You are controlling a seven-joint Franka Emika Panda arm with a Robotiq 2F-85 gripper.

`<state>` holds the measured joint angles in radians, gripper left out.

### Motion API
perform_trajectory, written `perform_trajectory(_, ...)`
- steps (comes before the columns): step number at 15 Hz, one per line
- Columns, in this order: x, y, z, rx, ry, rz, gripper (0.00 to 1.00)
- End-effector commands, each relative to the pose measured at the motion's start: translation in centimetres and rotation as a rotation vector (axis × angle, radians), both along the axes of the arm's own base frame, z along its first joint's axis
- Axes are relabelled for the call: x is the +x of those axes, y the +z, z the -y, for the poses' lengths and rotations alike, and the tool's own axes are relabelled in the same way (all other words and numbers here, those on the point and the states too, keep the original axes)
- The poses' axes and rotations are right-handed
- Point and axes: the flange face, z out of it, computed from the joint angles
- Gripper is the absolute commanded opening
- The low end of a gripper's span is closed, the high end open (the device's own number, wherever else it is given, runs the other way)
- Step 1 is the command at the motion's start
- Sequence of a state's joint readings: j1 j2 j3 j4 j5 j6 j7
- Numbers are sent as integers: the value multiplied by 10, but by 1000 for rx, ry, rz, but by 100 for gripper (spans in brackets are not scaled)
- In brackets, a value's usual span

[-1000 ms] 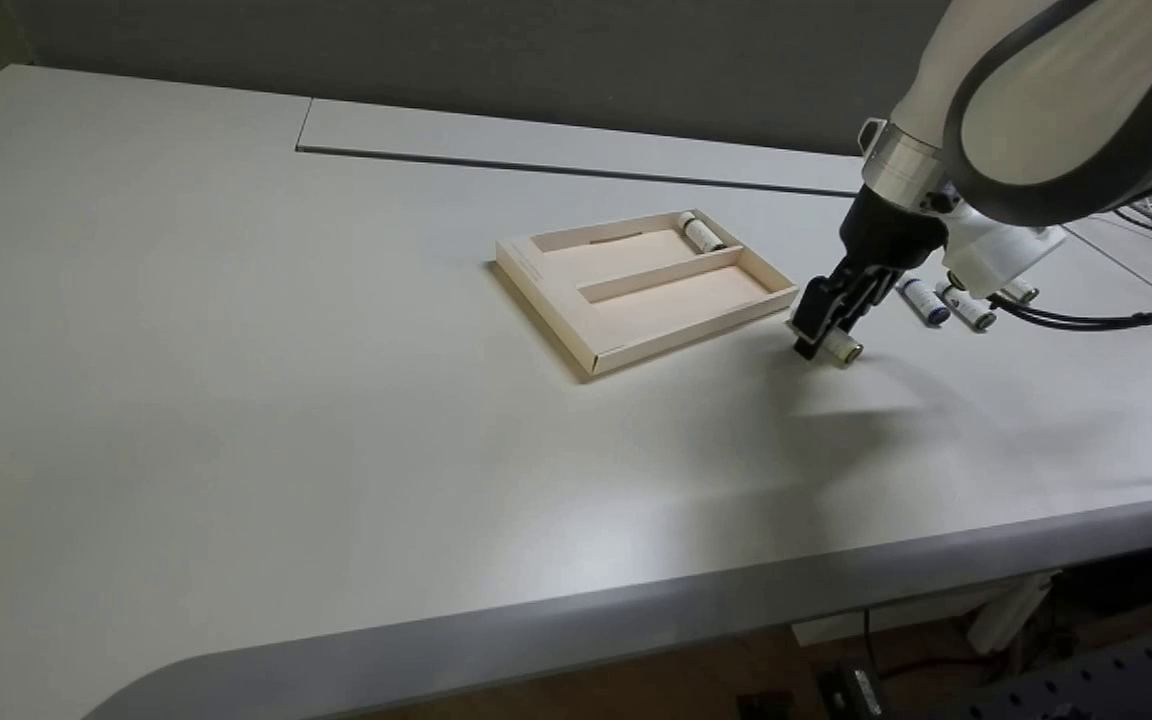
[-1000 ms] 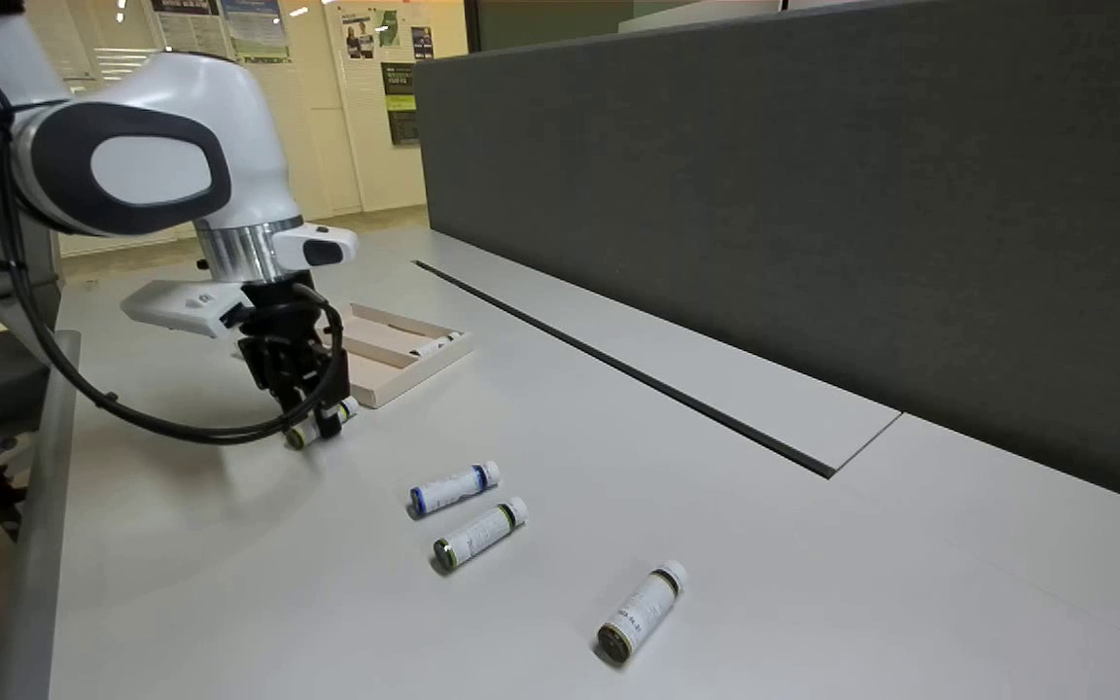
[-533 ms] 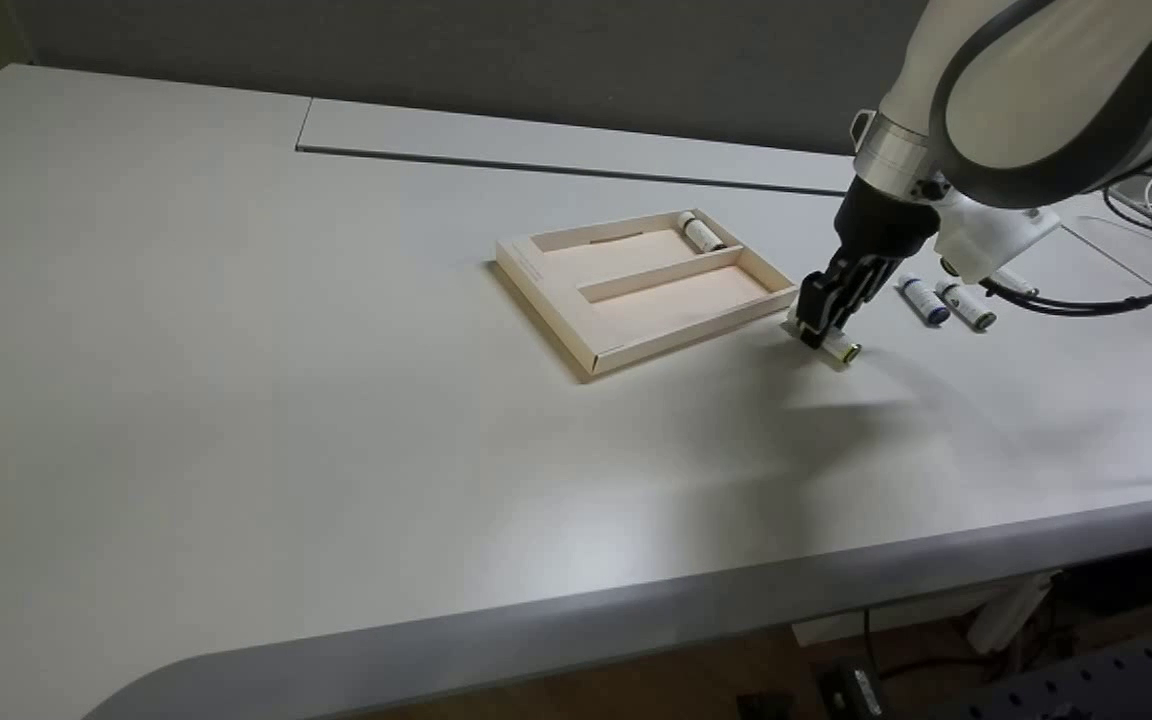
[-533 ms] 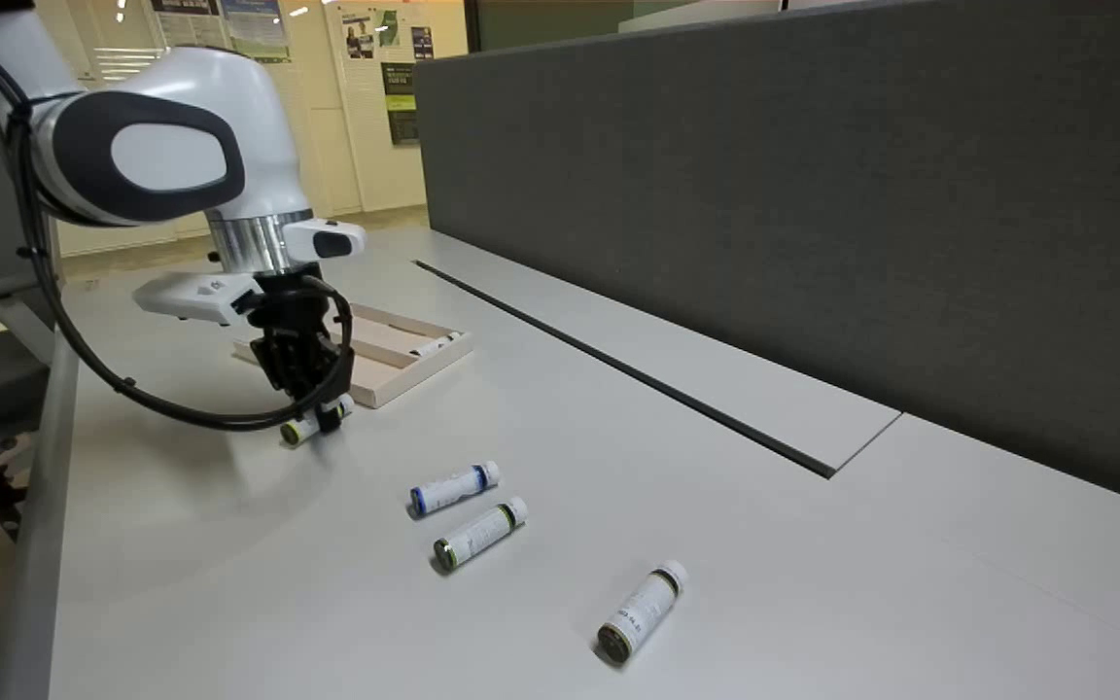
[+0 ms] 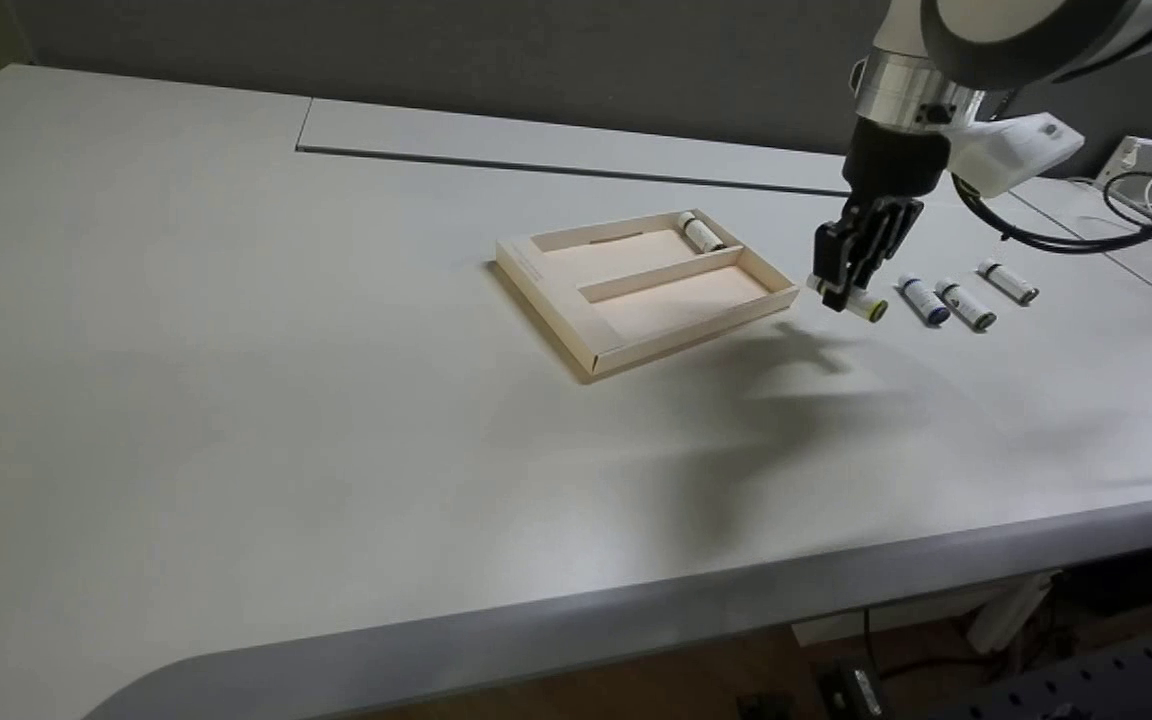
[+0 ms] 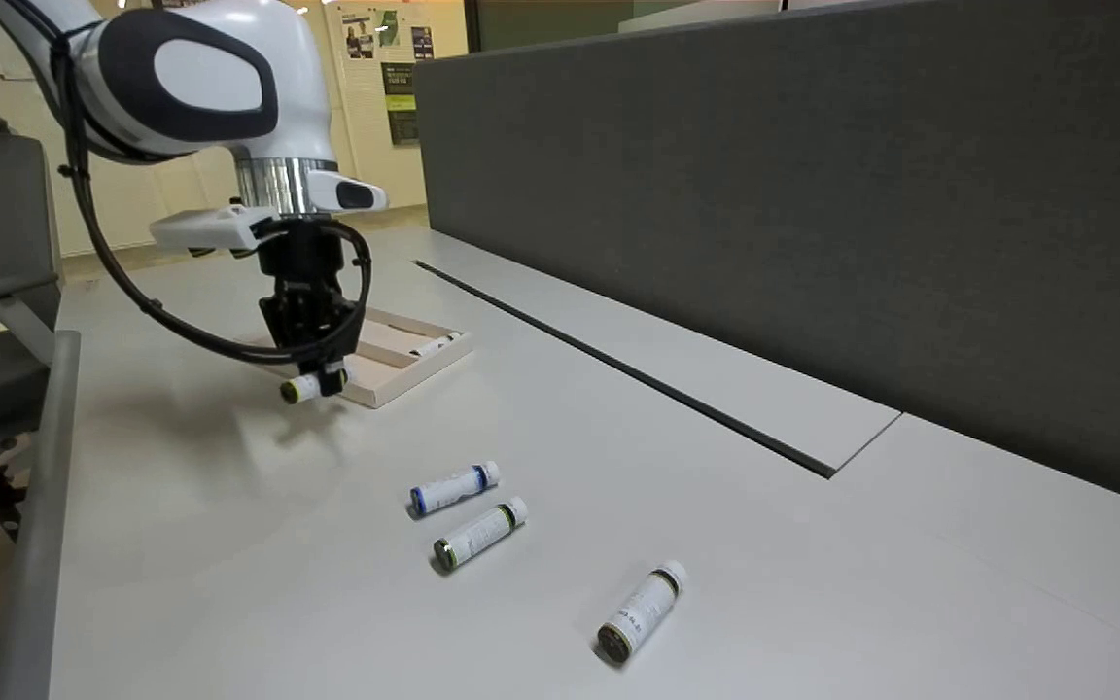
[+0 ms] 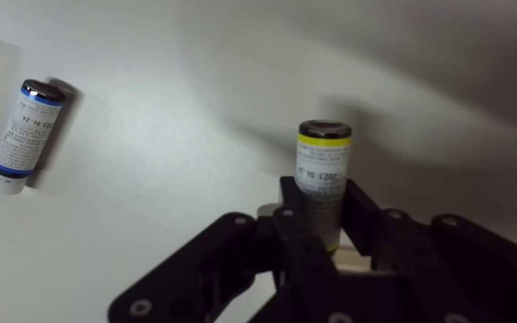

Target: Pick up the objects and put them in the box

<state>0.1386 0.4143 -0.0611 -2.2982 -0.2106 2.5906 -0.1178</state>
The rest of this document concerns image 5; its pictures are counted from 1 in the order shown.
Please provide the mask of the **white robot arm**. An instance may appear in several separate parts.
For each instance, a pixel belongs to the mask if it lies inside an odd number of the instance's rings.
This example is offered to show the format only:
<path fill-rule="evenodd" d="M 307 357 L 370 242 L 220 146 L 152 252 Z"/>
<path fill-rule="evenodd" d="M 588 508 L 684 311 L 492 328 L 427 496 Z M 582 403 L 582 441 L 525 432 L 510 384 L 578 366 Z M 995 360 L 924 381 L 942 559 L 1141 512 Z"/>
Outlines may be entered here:
<path fill-rule="evenodd" d="M 850 196 L 814 236 L 822 299 L 832 311 L 862 299 L 942 179 L 954 179 L 975 220 L 1037 252 L 1099 255 L 1147 242 L 1152 225 L 1064 238 L 992 213 L 992 196 L 1064 165 L 1083 135 L 1054 111 L 982 117 L 992 93 L 1068 83 L 1147 50 L 1152 0 L 887 0 L 855 73 Z"/>

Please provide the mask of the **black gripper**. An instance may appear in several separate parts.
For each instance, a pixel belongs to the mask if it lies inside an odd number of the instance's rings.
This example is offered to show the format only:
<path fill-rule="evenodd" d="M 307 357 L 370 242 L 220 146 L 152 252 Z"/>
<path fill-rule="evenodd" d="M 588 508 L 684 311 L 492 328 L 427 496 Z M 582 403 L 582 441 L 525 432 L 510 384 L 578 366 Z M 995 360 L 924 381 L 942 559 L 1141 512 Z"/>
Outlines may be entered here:
<path fill-rule="evenodd" d="M 870 293 L 871 277 L 914 231 L 944 168 L 949 139 L 942 132 L 894 132 L 862 119 L 845 160 L 845 220 L 822 225 L 814 236 L 818 293 Z"/>

